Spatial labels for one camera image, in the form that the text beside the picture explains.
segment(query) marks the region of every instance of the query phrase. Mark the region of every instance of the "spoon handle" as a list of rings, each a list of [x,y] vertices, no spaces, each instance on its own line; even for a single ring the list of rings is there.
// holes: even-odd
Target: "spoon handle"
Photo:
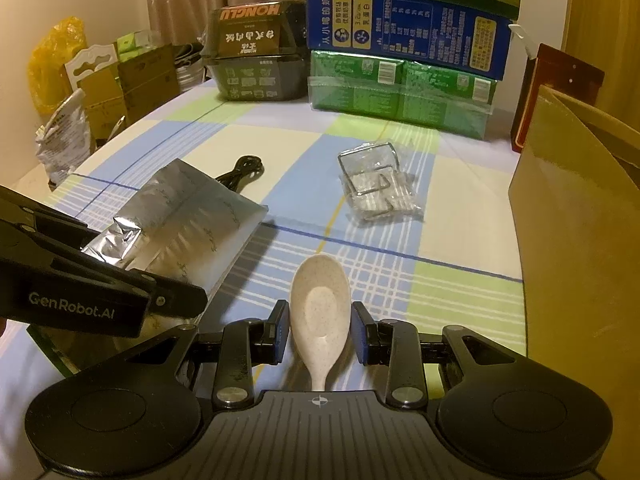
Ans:
[[[326,374],[324,376],[311,376],[311,390],[313,392],[324,392],[326,386]]]

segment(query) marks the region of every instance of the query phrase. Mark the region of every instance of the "plastic bag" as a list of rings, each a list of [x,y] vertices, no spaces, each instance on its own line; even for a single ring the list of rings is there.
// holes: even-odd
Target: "plastic bag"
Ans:
[[[267,207],[231,192],[176,159],[154,176],[82,252],[123,269],[202,287],[211,300]],[[138,338],[111,337],[31,325],[29,333],[65,375],[76,373],[194,319],[149,313]]]
[[[91,155],[91,131],[84,115],[84,91],[78,89],[36,132],[36,156],[58,186]]]
[[[31,53],[27,66],[31,99],[39,114],[49,116],[71,95],[65,63],[87,48],[84,23],[71,16],[62,20]]]
[[[338,156],[344,195],[359,222],[421,218],[412,177],[390,141],[365,143]]]

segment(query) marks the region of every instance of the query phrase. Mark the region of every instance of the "silver foil bag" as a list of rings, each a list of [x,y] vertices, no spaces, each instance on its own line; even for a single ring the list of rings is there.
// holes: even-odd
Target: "silver foil bag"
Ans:
[[[123,269],[200,286],[211,300],[267,211],[177,159],[156,172],[82,252]],[[169,328],[198,321],[149,314],[135,339],[42,327],[30,333],[58,368],[75,373]]]

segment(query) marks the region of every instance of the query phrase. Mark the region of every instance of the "table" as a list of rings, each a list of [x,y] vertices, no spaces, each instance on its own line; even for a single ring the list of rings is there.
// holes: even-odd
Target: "table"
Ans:
[[[392,140],[415,175],[424,221],[368,228],[350,221],[336,156],[363,142]],[[319,112],[307,102],[233,103],[207,82],[165,104],[109,142],[47,201],[101,230],[159,168],[181,158],[210,176],[258,155],[265,172],[242,194],[270,208],[201,322],[219,330],[245,317],[266,318],[286,299],[296,268],[315,253],[336,257],[354,300],[374,318],[437,333],[463,324],[526,352],[524,297],[507,190],[518,156],[506,140],[480,142],[393,121]],[[428,367],[430,390],[437,389]],[[383,367],[363,368],[347,345],[328,387],[384,389]],[[0,478],[34,478],[39,466],[22,421],[28,402],[60,379],[24,327],[0,340]],[[279,367],[254,371],[257,390],[308,387],[288,345]],[[210,392],[205,374],[198,393]]]

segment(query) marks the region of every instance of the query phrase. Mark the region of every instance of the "foil packaging bag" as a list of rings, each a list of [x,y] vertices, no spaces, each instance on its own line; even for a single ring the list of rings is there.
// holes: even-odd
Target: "foil packaging bag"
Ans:
[[[123,269],[200,286],[211,300],[267,211],[177,159],[156,172],[82,252]],[[29,332],[69,375],[174,326],[198,321],[149,314],[139,338],[36,326]]]
[[[36,131],[36,156],[58,186],[91,155],[91,131],[82,108],[84,91],[73,92]]]

